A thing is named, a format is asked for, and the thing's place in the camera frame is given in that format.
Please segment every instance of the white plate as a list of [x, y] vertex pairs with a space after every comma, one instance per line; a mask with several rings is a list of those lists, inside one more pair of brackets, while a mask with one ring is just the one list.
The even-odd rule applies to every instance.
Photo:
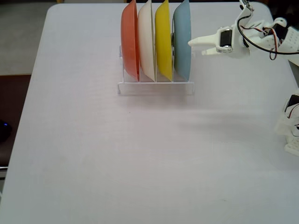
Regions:
[[148, 0], [138, 14], [138, 41], [141, 69], [153, 81], [156, 77], [154, 39], [152, 6], [151, 0]]

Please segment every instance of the light blue plate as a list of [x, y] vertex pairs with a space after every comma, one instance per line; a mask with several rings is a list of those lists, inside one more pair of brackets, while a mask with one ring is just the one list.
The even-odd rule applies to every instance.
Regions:
[[185, 80], [189, 80], [191, 66], [191, 15], [189, 0], [184, 0], [173, 14], [174, 69]]

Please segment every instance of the orange plate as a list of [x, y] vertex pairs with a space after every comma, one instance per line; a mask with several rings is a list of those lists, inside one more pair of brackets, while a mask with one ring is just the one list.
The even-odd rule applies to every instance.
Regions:
[[125, 70], [139, 81], [139, 47], [136, 0], [131, 1], [121, 15], [121, 53]]

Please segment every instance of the black mouse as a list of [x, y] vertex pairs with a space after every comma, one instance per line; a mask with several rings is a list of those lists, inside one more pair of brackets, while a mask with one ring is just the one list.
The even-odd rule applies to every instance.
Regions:
[[3, 120], [0, 120], [0, 142], [6, 141], [10, 136], [11, 131], [11, 126]]

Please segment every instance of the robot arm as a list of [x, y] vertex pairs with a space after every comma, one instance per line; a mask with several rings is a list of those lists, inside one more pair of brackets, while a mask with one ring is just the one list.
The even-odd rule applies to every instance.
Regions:
[[248, 56], [250, 51], [262, 49], [284, 55], [299, 65], [299, 32], [293, 27], [286, 28], [284, 18], [277, 18], [273, 23], [256, 21], [249, 23], [254, 9], [247, 0], [240, 0], [241, 13], [235, 23], [217, 30], [216, 34], [197, 37], [190, 40], [191, 47], [198, 45], [213, 46], [202, 51], [203, 55], [227, 55], [232, 58]]

